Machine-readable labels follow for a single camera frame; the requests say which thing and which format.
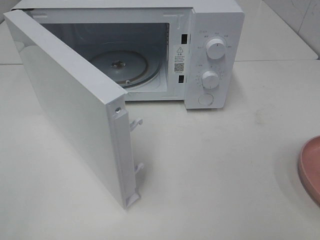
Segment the round white door button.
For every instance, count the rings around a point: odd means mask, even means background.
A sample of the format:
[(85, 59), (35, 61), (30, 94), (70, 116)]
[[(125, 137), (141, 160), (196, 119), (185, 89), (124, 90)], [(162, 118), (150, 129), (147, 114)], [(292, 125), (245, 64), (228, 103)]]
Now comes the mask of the round white door button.
[(204, 93), (198, 98), (198, 102), (204, 106), (210, 106), (214, 102), (214, 96), (209, 93)]

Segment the white microwave knob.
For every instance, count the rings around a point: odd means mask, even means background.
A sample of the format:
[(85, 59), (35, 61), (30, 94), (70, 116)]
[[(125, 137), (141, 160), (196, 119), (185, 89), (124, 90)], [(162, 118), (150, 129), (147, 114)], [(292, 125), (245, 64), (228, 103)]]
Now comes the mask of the white microwave knob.
[(214, 89), (220, 83), (219, 75), (215, 71), (206, 71), (201, 77), (202, 86), (205, 89)]
[(211, 60), (218, 60), (225, 55), (226, 46), (227, 43), (223, 37), (215, 36), (206, 42), (206, 54)]

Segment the white microwave door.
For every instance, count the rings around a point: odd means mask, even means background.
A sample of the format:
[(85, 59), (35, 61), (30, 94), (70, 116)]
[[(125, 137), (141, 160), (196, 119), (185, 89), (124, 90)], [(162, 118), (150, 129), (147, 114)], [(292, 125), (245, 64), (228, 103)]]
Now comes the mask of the white microwave door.
[(41, 108), (115, 200), (127, 209), (139, 194), (126, 91), (22, 10), (4, 14)]

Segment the pink round plate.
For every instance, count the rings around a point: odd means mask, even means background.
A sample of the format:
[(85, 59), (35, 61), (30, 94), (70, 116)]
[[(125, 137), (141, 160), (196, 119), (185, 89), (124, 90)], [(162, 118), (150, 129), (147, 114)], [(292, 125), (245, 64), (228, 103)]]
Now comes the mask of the pink round plate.
[(301, 148), (298, 174), (312, 200), (320, 205), (320, 136), (309, 139)]

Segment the glass microwave turntable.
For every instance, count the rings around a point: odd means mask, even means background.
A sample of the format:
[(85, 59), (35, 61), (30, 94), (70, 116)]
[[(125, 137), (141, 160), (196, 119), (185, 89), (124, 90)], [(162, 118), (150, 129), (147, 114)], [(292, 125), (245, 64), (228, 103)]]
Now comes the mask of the glass microwave turntable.
[(123, 88), (140, 85), (154, 75), (149, 61), (136, 51), (106, 51), (93, 57), (90, 63)]

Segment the white warning label sticker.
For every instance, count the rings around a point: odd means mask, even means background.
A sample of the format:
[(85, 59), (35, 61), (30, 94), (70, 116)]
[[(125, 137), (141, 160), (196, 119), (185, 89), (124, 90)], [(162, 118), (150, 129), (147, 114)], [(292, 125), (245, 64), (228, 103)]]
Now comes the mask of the white warning label sticker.
[(188, 50), (184, 44), (173, 47), (172, 71), (175, 74), (184, 74), (186, 70)]

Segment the white microwave oven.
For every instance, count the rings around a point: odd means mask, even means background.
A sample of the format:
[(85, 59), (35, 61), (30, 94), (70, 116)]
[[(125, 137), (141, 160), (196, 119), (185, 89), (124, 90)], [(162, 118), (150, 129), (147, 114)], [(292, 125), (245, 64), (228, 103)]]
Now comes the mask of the white microwave oven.
[[(124, 100), (182, 100), (187, 109), (224, 106), (245, 18), (234, 0), (22, 0), (9, 12), (14, 10), (27, 13), (90, 64), (108, 51), (140, 53), (154, 74), (122, 87)], [(215, 36), (226, 41), (225, 55), (217, 60), (205, 47)], [(184, 73), (173, 73), (174, 45), (187, 48)], [(203, 87), (206, 71), (219, 75), (216, 88)], [(213, 95), (213, 103), (200, 104), (202, 94)]]

